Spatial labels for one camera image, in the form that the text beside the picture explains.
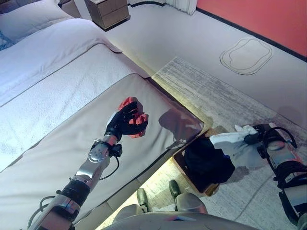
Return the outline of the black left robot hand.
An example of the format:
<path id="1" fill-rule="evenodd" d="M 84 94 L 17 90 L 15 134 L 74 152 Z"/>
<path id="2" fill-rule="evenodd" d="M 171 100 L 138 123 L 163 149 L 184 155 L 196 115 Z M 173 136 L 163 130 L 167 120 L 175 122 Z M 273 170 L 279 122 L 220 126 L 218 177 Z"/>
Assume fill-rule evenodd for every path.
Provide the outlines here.
<path id="1" fill-rule="evenodd" d="M 146 129 L 148 121 L 140 124 L 130 124 L 130 120 L 137 114 L 137 102 L 132 102 L 116 112 L 107 124 L 104 135 L 113 135 L 118 141 L 122 135 L 136 135 Z"/>

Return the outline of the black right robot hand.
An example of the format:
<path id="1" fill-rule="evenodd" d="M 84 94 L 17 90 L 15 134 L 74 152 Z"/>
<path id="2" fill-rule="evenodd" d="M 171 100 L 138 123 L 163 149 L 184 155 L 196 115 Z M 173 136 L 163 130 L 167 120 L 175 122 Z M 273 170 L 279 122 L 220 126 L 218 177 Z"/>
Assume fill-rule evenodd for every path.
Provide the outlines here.
<path id="1" fill-rule="evenodd" d="M 263 140 L 267 131 L 267 124 L 255 125 L 253 128 L 256 130 L 256 133 L 244 137 L 244 142 L 248 145 L 257 144 Z"/>

